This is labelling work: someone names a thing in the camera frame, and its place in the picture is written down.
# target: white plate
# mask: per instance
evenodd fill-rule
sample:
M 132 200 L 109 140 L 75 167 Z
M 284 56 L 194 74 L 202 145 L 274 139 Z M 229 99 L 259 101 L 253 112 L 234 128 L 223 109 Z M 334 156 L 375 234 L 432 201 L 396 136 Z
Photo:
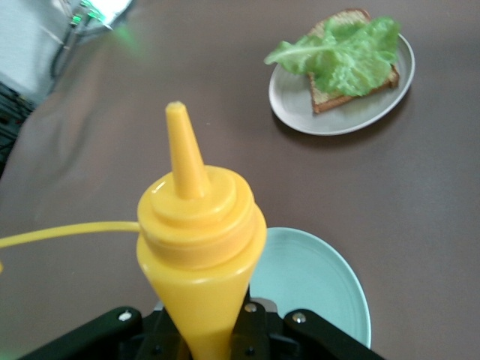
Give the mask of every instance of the white plate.
M 415 57 L 408 41 L 400 35 L 398 63 L 400 83 L 395 89 L 355 99 L 329 111 L 314 114 L 308 79 L 287 73 L 277 65 L 270 79 L 271 108 L 286 125 L 302 133 L 339 135 L 362 129 L 382 118 L 407 93 L 415 73 Z

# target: lettuce leaf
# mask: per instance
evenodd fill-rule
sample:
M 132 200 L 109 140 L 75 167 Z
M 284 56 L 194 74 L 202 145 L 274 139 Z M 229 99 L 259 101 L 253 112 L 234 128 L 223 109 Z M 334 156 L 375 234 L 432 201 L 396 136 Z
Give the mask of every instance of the lettuce leaf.
M 324 26 L 323 37 L 305 35 L 296 43 L 282 41 L 266 58 L 292 74 L 314 74 L 316 87 L 326 93 L 368 94 L 383 84 L 397 61 L 400 24 L 381 16 L 371 22 Z

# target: yellow tube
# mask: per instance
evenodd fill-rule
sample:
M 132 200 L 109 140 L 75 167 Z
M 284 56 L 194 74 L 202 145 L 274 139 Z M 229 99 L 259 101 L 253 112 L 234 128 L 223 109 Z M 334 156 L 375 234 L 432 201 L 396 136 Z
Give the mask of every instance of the yellow tube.
M 140 226 L 136 221 L 100 221 L 94 223 L 75 223 L 74 225 L 57 226 L 49 229 L 25 232 L 19 235 L 0 238 L 0 249 L 14 245 L 26 244 L 29 242 L 58 238 L 61 236 L 105 232 L 138 233 L 139 231 Z M 2 271 L 3 265 L 0 262 L 0 273 L 2 273 Z

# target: black cable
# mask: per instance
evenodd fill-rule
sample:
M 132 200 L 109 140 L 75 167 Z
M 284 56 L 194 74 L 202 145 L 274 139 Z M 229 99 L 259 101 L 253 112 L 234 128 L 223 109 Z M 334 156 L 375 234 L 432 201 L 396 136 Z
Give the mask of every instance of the black cable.
M 59 73 L 56 73 L 57 64 L 59 62 L 60 56 L 62 56 L 62 53 L 67 49 L 66 44 L 74 33 L 75 28 L 76 26 L 74 24 L 70 24 L 69 29 L 67 30 L 63 40 L 61 41 L 61 45 L 58 47 L 55 55 L 53 56 L 52 64 L 50 64 L 50 77 L 52 79 L 55 79 L 59 75 Z

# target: plate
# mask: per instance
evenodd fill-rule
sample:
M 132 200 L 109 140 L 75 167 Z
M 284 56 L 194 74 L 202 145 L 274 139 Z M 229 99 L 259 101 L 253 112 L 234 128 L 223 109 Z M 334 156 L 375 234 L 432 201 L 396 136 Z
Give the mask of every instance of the plate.
M 272 300 L 282 318 L 298 308 L 312 310 L 371 345 L 370 313 L 359 280 L 332 246 L 307 232 L 268 228 L 250 295 Z
M 308 78 L 286 72 L 280 65 L 270 79 L 268 96 L 277 117 L 291 128 L 313 135 L 340 135 L 360 130 L 381 119 L 405 96 L 415 73 L 412 47 L 402 35 L 398 41 L 397 88 L 380 91 L 314 114 Z

